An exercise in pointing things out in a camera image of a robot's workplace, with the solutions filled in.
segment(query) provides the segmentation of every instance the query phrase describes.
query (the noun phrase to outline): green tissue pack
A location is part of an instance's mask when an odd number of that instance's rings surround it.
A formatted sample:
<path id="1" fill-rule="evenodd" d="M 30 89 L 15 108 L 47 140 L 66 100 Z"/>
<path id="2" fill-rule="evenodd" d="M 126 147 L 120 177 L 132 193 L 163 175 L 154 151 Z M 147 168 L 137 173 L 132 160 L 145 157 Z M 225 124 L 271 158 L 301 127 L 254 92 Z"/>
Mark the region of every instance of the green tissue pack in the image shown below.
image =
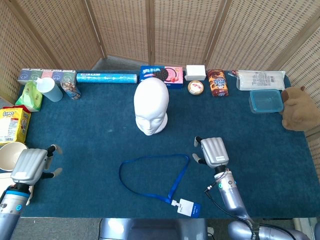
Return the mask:
<path id="1" fill-rule="evenodd" d="M 30 112 L 39 112 L 42 102 L 42 93 L 37 90 L 34 81 L 28 81 L 23 89 L 22 95 L 15 105 L 25 105 Z"/>

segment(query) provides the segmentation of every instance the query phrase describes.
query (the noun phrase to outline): mannequin head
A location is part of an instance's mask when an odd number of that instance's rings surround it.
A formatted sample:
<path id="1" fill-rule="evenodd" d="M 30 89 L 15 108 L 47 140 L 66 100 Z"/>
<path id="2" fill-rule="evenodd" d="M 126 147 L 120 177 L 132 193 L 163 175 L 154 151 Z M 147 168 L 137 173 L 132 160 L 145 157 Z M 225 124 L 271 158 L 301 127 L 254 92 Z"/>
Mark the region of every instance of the mannequin head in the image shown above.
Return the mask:
<path id="1" fill-rule="evenodd" d="M 150 77 L 139 83 L 133 101 L 136 125 L 145 135 L 159 133 L 165 128 L 169 93 L 160 79 Z"/>

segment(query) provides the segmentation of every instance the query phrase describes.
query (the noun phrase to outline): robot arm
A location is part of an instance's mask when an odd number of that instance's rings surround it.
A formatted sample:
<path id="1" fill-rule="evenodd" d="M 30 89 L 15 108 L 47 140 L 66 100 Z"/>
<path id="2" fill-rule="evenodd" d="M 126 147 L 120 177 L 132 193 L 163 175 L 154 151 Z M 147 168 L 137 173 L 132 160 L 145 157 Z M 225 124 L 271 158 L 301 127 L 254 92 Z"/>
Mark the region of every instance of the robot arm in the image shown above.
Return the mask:
<path id="1" fill-rule="evenodd" d="M 247 209 L 242 201 L 236 181 L 232 172 L 227 168 L 229 157 L 225 148 L 225 144 L 221 137 L 212 137 L 202 139 L 195 137 L 194 146 L 201 145 L 204 159 L 197 154 L 192 154 L 194 160 L 200 164 L 206 164 L 210 168 L 215 169 L 215 185 L 218 185 L 222 200 L 226 207 L 226 211 L 234 215 L 239 220 L 231 222 L 228 226 L 228 233 L 233 240 L 250 240 L 253 237 L 252 227 L 249 224 L 254 223 L 248 215 Z M 289 231 L 296 240 L 310 240 L 305 234 L 297 230 Z M 258 227 L 258 237 L 260 240 L 292 240 L 294 239 L 287 232 L 280 229 L 261 224 Z"/>
<path id="2" fill-rule="evenodd" d="M 10 186 L 0 198 L 0 240 L 9 240 L 16 228 L 21 212 L 29 199 L 29 186 L 40 178 L 53 178 L 54 173 L 44 173 L 50 167 L 53 152 L 60 151 L 57 145 L 44 149 L 25 149 L 21 152 L 11 178 L 16 183 Z"/>

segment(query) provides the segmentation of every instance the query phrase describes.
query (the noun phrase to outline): white bowl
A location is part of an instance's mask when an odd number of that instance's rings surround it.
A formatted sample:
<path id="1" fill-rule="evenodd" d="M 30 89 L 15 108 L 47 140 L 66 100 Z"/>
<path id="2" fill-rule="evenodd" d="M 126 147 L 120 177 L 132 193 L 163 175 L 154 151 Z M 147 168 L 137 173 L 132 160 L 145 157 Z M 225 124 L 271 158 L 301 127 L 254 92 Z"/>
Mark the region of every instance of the white bowl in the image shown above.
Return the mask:
<path id="1" fill-rule="evenodd" d="M 18 141 L 9 142 L 0 148 L 0 169 L 12 172 L 24 149 L 27 146 Z"/>

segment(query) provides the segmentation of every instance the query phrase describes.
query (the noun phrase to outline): white box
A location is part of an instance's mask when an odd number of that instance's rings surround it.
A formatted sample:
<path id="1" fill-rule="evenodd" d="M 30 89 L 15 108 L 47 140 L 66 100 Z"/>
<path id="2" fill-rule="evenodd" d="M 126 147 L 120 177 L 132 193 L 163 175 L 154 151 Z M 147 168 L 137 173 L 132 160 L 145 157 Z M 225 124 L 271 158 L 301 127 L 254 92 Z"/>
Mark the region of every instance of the white box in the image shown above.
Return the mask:
<path id="1" fill-rule="evenodd" d="M 185 80 L 187 81 L 203 81 L 206 78 L 205 65 L 187 65 L 185 68 Z"/>

